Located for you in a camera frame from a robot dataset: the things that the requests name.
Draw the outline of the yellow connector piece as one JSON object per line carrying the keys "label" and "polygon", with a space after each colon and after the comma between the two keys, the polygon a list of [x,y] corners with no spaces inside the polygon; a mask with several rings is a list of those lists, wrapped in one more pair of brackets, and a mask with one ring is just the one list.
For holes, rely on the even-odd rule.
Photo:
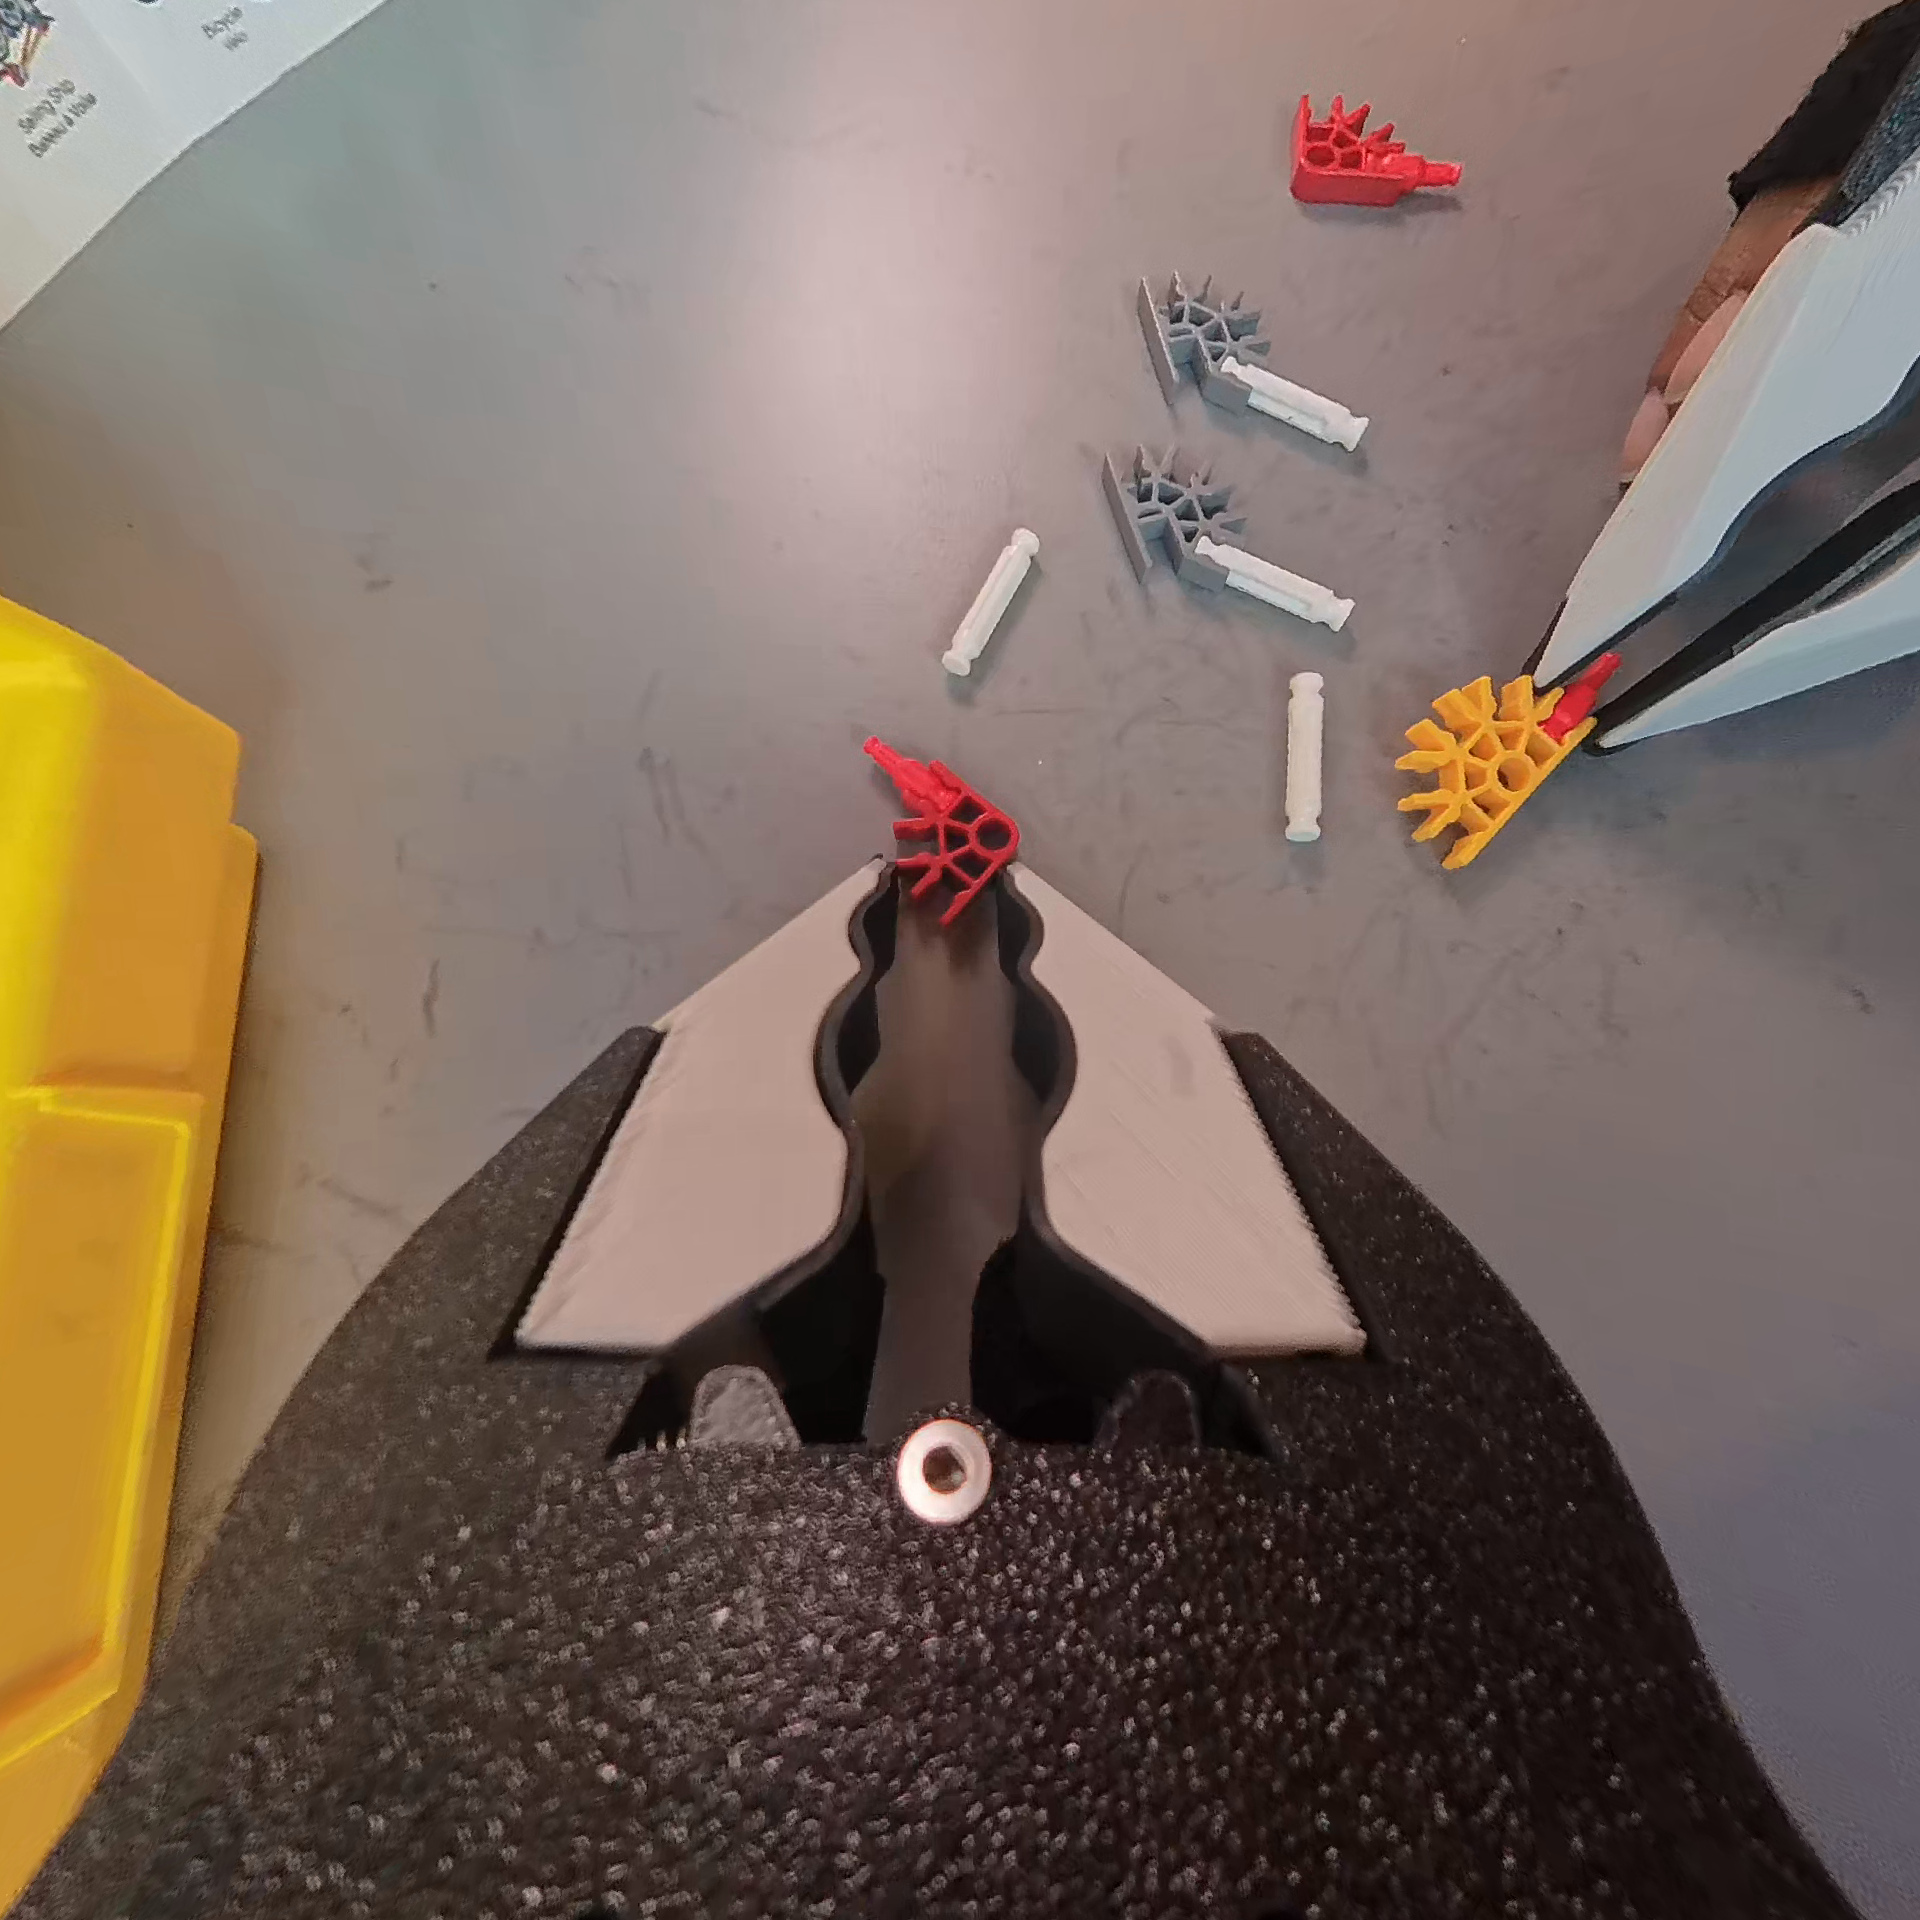
{"label": "yellow connector piece", "polygon": [[1563,690],[1539,693],[1531,676],[1495,687],[1489,676],[1453,687],[1432,716],[1408,729],[1397,770],[1429,785],[1399,809],[1418,820],[1414,842],[1451,833],[1443,871],[1467,868],[1570,753],[1548,724]]}

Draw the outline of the folded building instruction booklet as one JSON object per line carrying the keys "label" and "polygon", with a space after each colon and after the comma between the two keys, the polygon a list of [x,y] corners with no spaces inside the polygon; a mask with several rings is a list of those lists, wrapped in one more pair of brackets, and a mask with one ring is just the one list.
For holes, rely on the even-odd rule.
{"label": "folded building instruction booklet", "polygon": [[3,318],[374,2],[6,2]]}

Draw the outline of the yellow plastic bin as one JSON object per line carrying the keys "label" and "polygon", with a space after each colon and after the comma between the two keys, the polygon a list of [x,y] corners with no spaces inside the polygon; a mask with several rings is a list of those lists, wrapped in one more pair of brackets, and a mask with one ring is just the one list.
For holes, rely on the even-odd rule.
{"label": "yellow plastic bin", "polygon": [[3,1846],[146,1685],[250,952],[242,738],[3,607]]}

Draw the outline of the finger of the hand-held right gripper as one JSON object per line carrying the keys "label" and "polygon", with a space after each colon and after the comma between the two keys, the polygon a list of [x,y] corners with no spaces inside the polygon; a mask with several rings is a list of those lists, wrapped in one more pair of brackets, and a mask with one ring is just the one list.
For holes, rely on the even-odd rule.
{"label": "finger of the hand-held right gripper", "polygon": [[1863,511],[1914,511],[1918,159],[1772,261],[1528,664],[1624,693]]}
{"label": "finger of the hand-held right gripper", "polygon": [[1603,703],[1592,748],[1623,752],[1768,707],[1914,647],[1918,513],[1863,511]]}

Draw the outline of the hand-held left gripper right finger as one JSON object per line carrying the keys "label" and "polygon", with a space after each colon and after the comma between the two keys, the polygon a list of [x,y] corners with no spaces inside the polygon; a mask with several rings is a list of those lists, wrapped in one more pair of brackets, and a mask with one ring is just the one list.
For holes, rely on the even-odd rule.
{"label": "hand-held left gripper right finger", "polygon": [[1036,1118],[974,1290],[974,1409],[1023,1443],[1281,1456],[1246,1365],[1369,1333],[1224,1028],[1027,865],[996,925]]}

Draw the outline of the person's right hand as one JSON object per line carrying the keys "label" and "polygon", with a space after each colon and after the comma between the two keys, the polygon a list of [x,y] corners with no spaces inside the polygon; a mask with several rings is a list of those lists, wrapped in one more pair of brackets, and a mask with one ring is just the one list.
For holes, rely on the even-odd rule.
{"label": "person's right hand", "polygon": [[1619,449],[1619,489],[1627,489],[1645,466],[1670,421],[1712,360],[1771,261],[1806,226],[1835,183],[1835,176],[1781,181],[1756,193],[1740,209],[1654,360],[1645,396]]}

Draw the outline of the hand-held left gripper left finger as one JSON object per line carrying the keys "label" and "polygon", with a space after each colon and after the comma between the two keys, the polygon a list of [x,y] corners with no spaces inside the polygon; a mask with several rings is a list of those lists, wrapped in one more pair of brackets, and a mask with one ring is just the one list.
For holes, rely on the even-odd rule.
{"label": "hand-held left gripper left finger", "polygon": [[628,1443],[757,1369],[803,1443],[861,1443],[886,1285],[852,1089],[896,882],[869,860],[660,1016],[517,1318],[519,1355],[647,1365]]}

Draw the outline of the grey desk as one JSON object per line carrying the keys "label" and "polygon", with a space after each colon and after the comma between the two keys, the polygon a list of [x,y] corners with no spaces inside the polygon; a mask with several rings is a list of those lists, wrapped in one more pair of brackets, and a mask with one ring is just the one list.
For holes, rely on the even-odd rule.
{"label": "grey desk", "polygon": [[[383,5],[155,180],[6,329],[6,597],[242,734],[263,849],[164,1612],[405,1234],[878,845],[878,734],[1478,1242],[1914,1916],[1914,662],[1578,759],[1467,874],[1395,770],[1548,630],[1725,180],[1877,11]],[[1299,202],[1304,94],[1461,183]],[[1357,449],[1169,401],[1175,272]],[[1344,628],[1137,582],[1134,446]]]}

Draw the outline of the grey half-round connector piece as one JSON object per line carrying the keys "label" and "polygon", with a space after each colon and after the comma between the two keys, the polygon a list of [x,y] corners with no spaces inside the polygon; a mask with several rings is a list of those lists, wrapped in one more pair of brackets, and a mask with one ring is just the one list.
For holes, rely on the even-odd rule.
{"label": "grey half-round connector piece", "polygon": [[1219,484],[1211,466],[1186,461],[1180,449],[1134,446],[1127,459],[1102,459],[1102,492],[1137,582],[1160,566],[1186,588],[1229,588],[1229,566],[1203,553],[1203,542],[1230,548],[1243,516],[1234,511],[1234,488]]}

